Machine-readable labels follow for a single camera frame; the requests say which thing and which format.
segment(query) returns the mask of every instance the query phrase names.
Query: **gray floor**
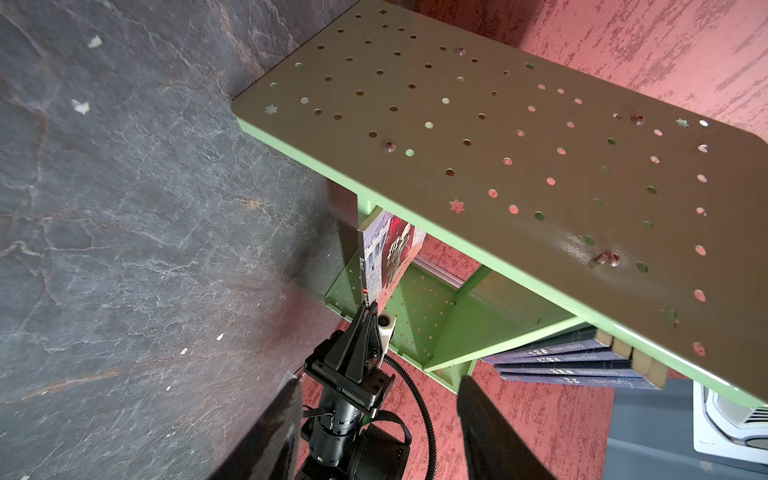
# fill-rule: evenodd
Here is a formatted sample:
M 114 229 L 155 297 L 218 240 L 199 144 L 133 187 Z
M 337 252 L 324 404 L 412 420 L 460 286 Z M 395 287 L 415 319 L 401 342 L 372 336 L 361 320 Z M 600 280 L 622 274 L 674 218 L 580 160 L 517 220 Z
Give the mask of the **gray floor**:
M 204 478 L 331 333 L 354 198 L 230 99 L 352 3 L 0 3 L 1 479 Z

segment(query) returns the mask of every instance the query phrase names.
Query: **green shelf panel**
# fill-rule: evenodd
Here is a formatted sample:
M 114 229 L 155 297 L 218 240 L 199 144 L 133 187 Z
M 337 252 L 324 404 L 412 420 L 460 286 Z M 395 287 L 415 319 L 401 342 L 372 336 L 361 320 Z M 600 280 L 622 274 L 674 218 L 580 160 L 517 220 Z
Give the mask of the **green shelf panel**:
M 509 278 L 482 267 L 457 292 L 425 370 L 503 352 L 584 321 Z

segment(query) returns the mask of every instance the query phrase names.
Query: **star-shaped hole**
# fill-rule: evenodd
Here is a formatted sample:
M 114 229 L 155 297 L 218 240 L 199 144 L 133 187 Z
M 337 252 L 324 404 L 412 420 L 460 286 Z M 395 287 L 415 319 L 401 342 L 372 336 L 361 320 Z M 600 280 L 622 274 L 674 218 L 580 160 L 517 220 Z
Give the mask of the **star-shaped hole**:
M 451 204 L 451 210 L 455 211 L 457 214 L 464 211 L 464 202 L 458 201 L 458 198 L 449 203 Z

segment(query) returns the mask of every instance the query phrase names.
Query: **perforated shelf board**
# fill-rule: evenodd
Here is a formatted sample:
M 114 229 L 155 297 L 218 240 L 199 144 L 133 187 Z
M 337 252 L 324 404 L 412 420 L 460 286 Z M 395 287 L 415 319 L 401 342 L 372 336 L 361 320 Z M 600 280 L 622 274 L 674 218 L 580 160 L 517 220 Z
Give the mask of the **perforated shelf board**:
M 360 304 L 358 258 L 355 252 L 326 294 L 326 305 L 349 322 Z M 450 286 L 411 264 L 384 309 L 395 319 L 389 349 L 417 369 L 424 369 L 432 359 L 440 333 L 453 309 L 455 293 Z M 462 377 L 471 375 L 476 363 L 477 360 L 461 362 L 425 374 L 458 393 Z
M 768 399 L 768 145 L 755 135 L 378 1 L 233 111 L 683 374 L 744 405 Z M 607 251 L 617 266 L 591 263 Z

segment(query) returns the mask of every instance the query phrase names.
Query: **white device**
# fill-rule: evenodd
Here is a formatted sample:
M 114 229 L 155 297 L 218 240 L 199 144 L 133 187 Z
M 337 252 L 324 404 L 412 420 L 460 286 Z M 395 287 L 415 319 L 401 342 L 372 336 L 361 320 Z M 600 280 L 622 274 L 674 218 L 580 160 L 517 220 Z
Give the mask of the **white device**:
M 740 406 L 694 382 L 694 450 L 768 464 L 768 406 Z

